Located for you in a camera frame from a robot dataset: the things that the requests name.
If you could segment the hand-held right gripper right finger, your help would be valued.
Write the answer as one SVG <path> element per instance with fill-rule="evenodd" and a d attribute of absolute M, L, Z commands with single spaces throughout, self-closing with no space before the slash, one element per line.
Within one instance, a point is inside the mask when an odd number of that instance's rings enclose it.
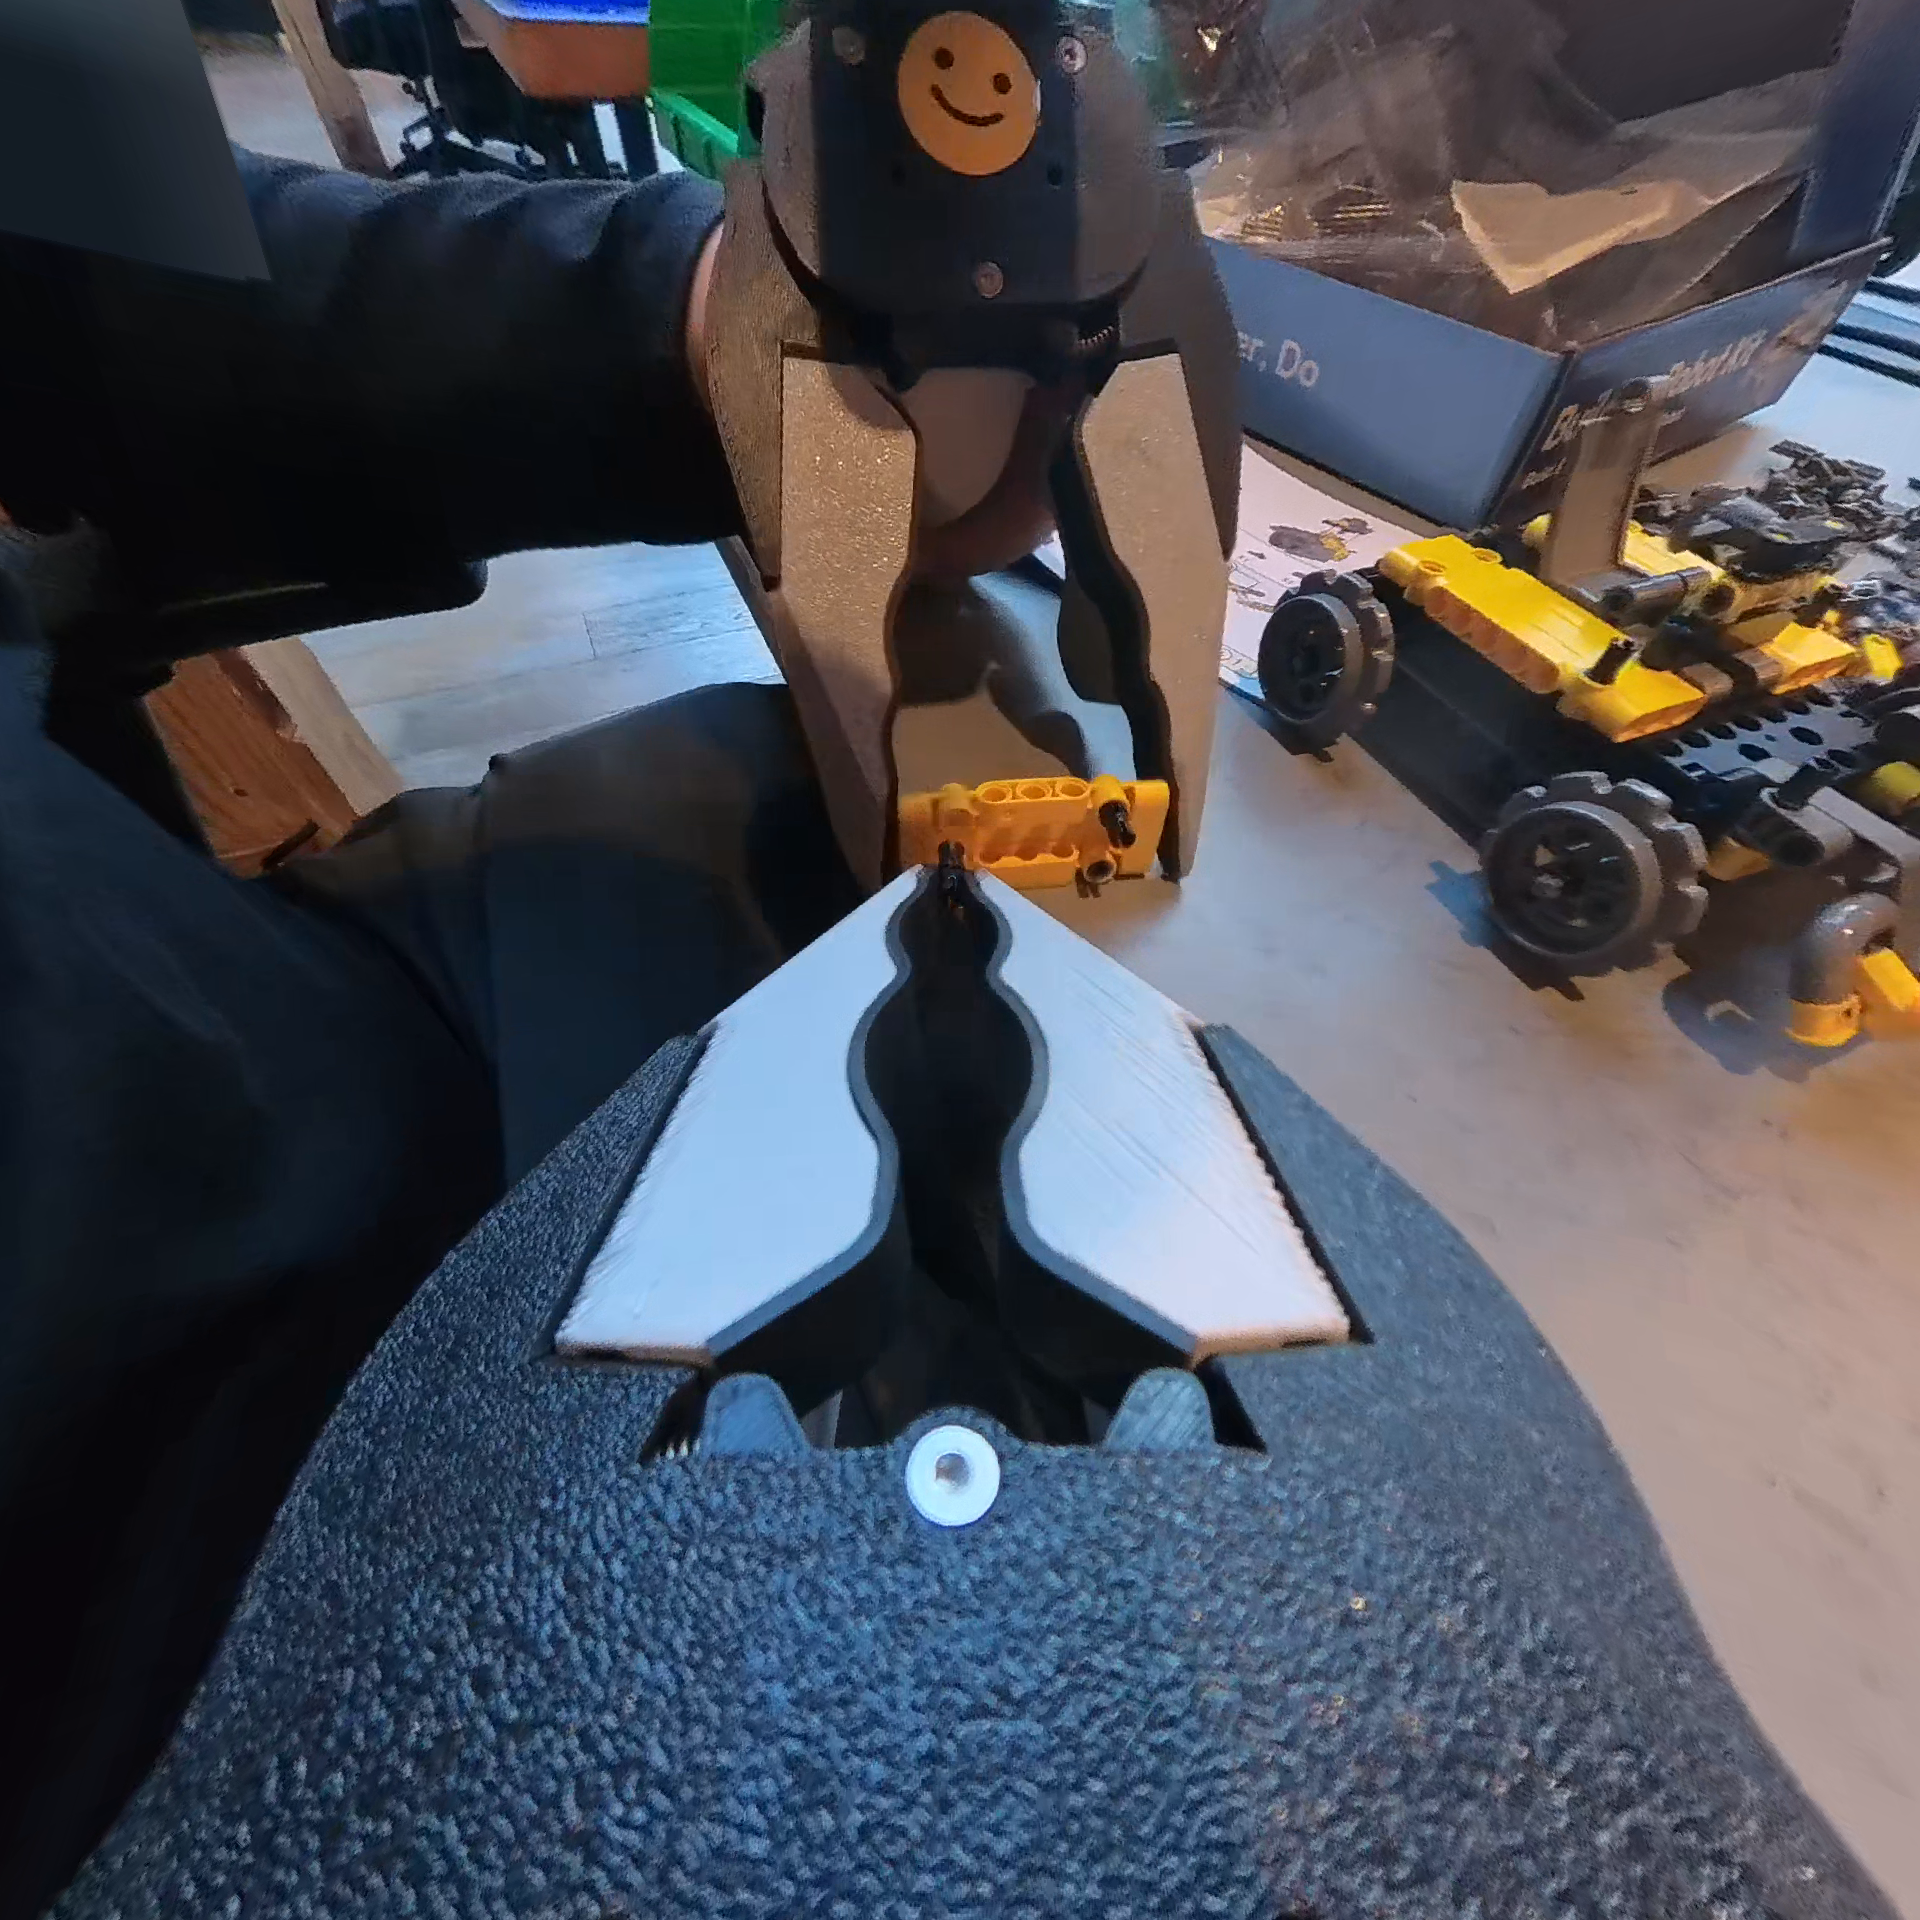
<path fill-rule="evenodd" d="M 1032 1078 L 999 1152 L 1004 1300 L 1040 1360 L 1347 1342 L 1352 1316 L 1198 1021 L 998 878 L 985 987 Z"/>

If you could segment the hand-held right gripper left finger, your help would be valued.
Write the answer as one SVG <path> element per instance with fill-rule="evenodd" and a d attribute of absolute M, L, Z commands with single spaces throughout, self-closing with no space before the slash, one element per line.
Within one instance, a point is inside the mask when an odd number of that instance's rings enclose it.
<path fill-rule="evenodd" d="M 916 871 L 710 1021 L 555 1333 L 564 1360 L 878 1360 L 922 1272 L 942 1078 Z"/>

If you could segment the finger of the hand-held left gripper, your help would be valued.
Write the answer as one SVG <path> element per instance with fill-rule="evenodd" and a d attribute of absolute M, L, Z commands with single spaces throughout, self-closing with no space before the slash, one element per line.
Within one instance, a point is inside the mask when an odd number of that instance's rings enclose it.
<path fill-rule="evenodd" d="M 895 624 L 916 481 L 914 427 L 865 367 L 785 359 L 778 657 L 863 884 L 897 871 Z"/>
<path fill-rule="evenodd" d="M 1072 689 L 1111 720 L 1100 772 L 1130 741 L 1139 779 L 1169 788 L 1151 839 L 1161 871 L 1193 871 L 1216 729 L 1223 542 L 1185 359 L 1118 360 L 1072 416 L 1052 468 L 1064 542 L 1058 648 Z"/>

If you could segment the yellow brick panel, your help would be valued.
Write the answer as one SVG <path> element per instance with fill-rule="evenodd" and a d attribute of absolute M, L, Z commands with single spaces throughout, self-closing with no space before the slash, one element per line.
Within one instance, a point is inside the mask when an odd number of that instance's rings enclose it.
<path fill-rule="evenodd" d="M 1100 820 L 1100 803 L 1126 793 L 1137 844 L 1118 851 Z M 898 854 L 906 865 L 936 865 L 942 840 L 968 848 L 968 868 L 1018 892 L 1068 884 L 1089 889 L 1147 876 L 1160 861 L 1170 793 L 1161 779 L 1122 781 L 1027 775 L 985 783 L 946 781 L 900 795 Z"/>

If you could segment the person's left forearm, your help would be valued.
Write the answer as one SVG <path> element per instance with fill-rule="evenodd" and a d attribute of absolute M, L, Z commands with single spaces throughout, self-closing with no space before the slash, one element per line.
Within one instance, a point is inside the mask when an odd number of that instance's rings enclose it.
<path fill-rule="evenodd" d="M 4 703 L 55 663 L 126 689 L 216 604 L 394 617 L 530 549 L 742 533 L 692 344 L 716 183 L 232 157 L 263 278 L 4 235 L 4 513 L 64 575 L 4 556 Z"/>

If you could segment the grey desk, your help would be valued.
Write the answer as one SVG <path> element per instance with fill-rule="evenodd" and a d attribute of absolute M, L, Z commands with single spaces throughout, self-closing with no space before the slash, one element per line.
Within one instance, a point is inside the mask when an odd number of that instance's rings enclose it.
<path fill-rule="evenodd" d="M 1192 878 L 1040 904 L 1234 1025 L 1511 1286 L 1615 1437 L 1723 1668 L 1902 1915 L 1919 1889 L 1916 1040 L 1780 1032 L 1835 884 L 1714 892 L 1568 989 L 1452 819 L 1216 701 Z"/>

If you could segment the person's left hand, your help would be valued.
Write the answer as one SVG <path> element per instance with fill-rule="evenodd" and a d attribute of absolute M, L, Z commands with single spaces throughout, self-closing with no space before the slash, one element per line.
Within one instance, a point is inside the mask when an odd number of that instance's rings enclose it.
<path fill-rule="evenodd" d="M 936 520 L 923 513 L 907 569 L 912 584 L 963 584 L 1032 557 L 1057 533 L 1046 478 L 1006 473 L 974 508 Z"/>

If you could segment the instruction booklet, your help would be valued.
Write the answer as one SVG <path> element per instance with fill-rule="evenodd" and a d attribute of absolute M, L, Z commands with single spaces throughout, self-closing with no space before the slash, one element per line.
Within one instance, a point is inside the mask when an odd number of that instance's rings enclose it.
<path fill-rule="evenodd" d="M 1278 601 L 1314 571 L 1361 571 L 1432 526 L 1276 448 L 1243 438 L 1240 531 L 1219 676 L 1258 696 L 1258 647 Z"/>

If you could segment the green plastic crate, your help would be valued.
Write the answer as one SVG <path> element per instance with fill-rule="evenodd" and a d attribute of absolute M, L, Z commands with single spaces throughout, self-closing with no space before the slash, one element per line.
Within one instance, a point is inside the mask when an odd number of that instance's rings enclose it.
<path fill-rule="evenodd" d="M 785 3 L 651 3 L 649 104 L 663 153 L 710 181 L 724 181 L 747 131 L 746 76 L 780 40 Z"/>

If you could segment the dark blue cardboard box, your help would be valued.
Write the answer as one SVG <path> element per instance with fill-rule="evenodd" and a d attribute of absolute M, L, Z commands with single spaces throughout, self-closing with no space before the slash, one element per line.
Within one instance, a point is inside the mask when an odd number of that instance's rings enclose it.
<path fill-rule="evenodd" d="M 1446 526 L 1543 508 L 1624 385 L 1769 409 L 1916 156 L 1916 5 L 1140 5 L 1243 429 Z"/>

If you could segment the person's leg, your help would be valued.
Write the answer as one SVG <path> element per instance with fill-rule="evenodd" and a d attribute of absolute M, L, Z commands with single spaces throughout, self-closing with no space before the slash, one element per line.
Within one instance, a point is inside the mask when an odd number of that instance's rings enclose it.
<path fill-rule="evenodd" d="M 400 793 L 282 883 L 327 932 L 327 1144 L 478 1207 L 858 900 L 788 688 L 713 683 Z"/>

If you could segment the yellow brick toy vehicle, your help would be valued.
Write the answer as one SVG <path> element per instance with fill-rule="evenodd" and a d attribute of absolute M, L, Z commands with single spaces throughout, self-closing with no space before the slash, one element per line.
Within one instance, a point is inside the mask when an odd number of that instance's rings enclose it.
<path fill-rule="evenodd" d="M 1665 539 L 1640 385 L 1596 414 L 1548 512 L 1314 571 L 1258 647 L 1288 745 L 1400 741 L 1476 845 L 1496 943 L 1552 981 L 1644 968 L 1714 886 L 1831 899 L 1788 943 L 1811 1048 L 1919 1016 L 1916 598 L 1739 582 Z"/>

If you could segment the person's dark jacket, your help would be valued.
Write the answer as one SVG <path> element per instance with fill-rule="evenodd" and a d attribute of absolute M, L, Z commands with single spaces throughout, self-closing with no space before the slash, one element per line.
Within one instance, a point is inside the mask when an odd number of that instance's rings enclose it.
<path fill-rule="evenodd" d="M 44 724 L 4 584 L 2 1899 L 178 1723 L 353 1372 L 500 1192 L 490 1069 L 367 928 Z"/>

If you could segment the wooden beam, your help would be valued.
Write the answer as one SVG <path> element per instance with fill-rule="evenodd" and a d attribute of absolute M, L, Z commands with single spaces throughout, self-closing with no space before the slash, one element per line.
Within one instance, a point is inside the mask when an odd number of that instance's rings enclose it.
<path fill-rule="evenodd" d="M 186 657 L 144 705 L 228 873 L 337 848 L 400 793 L 394 761 L 305 638 Z"/>

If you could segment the pile of loose toy bricks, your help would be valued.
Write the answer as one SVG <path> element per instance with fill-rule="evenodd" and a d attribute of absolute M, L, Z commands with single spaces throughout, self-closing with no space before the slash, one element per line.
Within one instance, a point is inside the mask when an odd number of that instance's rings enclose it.
<path fill-rule="evenodd" d="M 1801 441 L 1777 441 L 1769 454 L 1769 468 L 1747 487 L 1668 497 L 1660 518 L 1668 547 L 1743 584 L 1840 579 L 1850 592 L 1916 598 L 1916 484 L 1895 495 L 1884 468 Z"/>

